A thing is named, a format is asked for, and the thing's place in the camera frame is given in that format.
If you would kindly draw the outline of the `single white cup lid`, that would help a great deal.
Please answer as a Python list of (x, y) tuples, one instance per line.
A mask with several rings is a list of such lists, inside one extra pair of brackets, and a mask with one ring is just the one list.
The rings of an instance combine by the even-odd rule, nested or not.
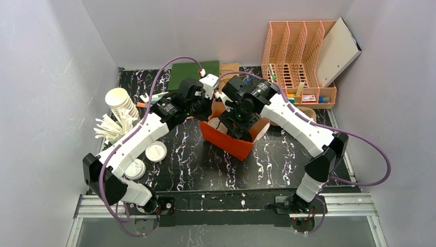
[(220, 121), (218, 117), (212, 118), (207, 122), (207, 125), (214, 128), (215, 130), (227, 134), (228, 129), (227, 127)]

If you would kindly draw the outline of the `orange paper bag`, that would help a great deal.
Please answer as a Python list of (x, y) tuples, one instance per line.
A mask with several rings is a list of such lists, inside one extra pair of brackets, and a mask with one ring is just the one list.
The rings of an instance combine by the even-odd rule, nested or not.
[(261, 118), (254, 124), (248, 131), (252, 142), (232, 138), (224, 132), (215, 129), (215, 127), (208, 125), (207, 121), (200, 121), (199, 126), (205, 140), (243, 161), (247, 158), (254, 144), (264, 136), (270, 127), (270, 122), (267, 118)]

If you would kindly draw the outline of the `white lids partial stack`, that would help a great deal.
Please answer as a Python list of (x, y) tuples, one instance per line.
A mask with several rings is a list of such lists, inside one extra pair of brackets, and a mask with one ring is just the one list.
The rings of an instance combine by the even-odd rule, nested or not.
[(161, 141), (155, 141), (145, 150), (146, 158), (154, 163), (161, 162), (167, 156), (167, 147)]

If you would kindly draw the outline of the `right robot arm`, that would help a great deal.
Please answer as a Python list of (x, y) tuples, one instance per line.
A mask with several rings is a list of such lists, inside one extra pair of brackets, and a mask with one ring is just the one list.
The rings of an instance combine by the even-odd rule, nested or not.
[(289, 102), (278, 85), (265, 79), (247, 84), (234, 76), (214, 95), (226, 108), (220, 121), (232, 136), (243, 137), (260, 118), (267, 118), (304, 146), (312, 159), (305, 165), (294, 200), (312, 202), (342, 160), (349, 137), (317, 126)]

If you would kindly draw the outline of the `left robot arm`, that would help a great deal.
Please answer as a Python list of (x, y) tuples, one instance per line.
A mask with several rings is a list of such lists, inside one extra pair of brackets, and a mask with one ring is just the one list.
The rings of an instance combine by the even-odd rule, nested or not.
[(143, 184), (124, 178), (126, 169), (152, 143), (193, 116), (205, 121), (211, 115), (217, 76), (208, 74), (197, 80), (187, 78), (179, 88), (163, 95), (151, 105), (147, 116), (115, 144), (97, 155), (83, 158), (86, 185), (108, 206), (119, 201), (146, 206), (154, 199)]

